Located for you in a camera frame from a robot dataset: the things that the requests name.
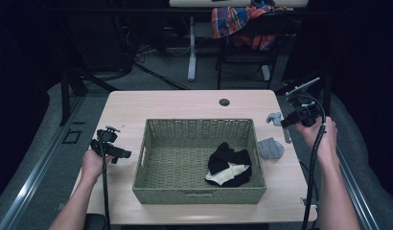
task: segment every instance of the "chair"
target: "chair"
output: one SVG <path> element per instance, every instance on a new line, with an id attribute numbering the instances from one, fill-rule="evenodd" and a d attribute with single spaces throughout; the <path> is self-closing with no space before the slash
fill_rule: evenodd
<path id="1" fill-rule="evenodd" d="M 267 89 L 269 89 L 278 57 L 280 43 L 288 32 L 289 26 L 290 22 L 287 17 L 276 13 L 266 13 L 262 16 L 249 20 L 243 28 L 231 35 L 278 35 L 268 51 L 252 50 L 250 48 L 241 49 L 239 47 L 229 46 L 227 45 L 226 37 L 223 37 L 217 61 L 218 89 L 220 89 L 221 81 L 246 81 L 223 79 L 223 64 L 258 65 L 259 69 L 263 65 L 271 65 L 270 76 L 267 83 Z"/>

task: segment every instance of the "hand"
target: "hand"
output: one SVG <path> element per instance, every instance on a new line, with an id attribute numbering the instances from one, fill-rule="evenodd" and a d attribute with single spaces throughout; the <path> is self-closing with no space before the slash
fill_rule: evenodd
<path id="1" fill-rule="evenodd" d="M 114 157 L 108 155 L 105 159 L 108 164 Z M 103 159 L 94 150 L 86 151 L 82 158 L 81 180 L 95 184 L 98 177 L 102 174 Z"/>
<path id="2" fill-rule="evenodd" d="M 337 128 L 336 123 L 330 118 L 326 117 L 325 133 L 322 136 L 321 142 L 318 147 L 318 160 L 321 165 L 326 166 L 329 163 L 338 165 L 339 160 L 336 155 L 336 136 Z M 322 118 L 316 118 L 316 123 L 311 127 L 303 126 L 302 124 L 295 124 L 294 128 L 303 135 L 307 145 L 312 148 L 315 142 L 318 131 L 321 127 Z"/>

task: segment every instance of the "person's right arm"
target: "person's right arm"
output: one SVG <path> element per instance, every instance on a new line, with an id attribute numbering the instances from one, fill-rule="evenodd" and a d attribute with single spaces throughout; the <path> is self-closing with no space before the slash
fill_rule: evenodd
<path id="1" fill-rule="evenodd" d="M 319 117 L 311 127 L 295 125 L 295 129 L 303 135 L 310 148 L 321 123 Z M 360 229 L 358 217 L 340 171 L 340 161 L 336 154 L 337 128 L 330 117 L 326 118 L 325 131 L 317 152 L 322 174 L 320 229 Z"/>

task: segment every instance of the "colorful cloth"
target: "colorful cloth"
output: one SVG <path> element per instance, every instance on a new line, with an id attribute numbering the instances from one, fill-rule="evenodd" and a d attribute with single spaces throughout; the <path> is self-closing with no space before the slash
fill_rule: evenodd
<path id="1" fill-rule="evenodd" d="M 274 11 L 274 1 L 263 0 L 258 3 L 251 0 L 246 8 L 214 8 L 212 10 L 213 38 L 230 36 L 246 23 L 267 12 Z M 253 50 L 269 50 L 277 34 L 235 34 L 228 38 L 228 44 L 237 47 L 248 46 Z"/>

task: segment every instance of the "woven basket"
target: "woven basket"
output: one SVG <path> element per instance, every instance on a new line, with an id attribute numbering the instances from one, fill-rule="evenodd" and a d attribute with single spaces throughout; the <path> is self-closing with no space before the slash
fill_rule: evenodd
<path id="1" fill-rule="evenodd" d="M 209 156 L 223 142 L 249 152 L 252 176 L 240 187 L 205 181 Z M 266 184 L 253 121 L 146 120 L 132 189 L 143 204 L 257 204 Z"/>

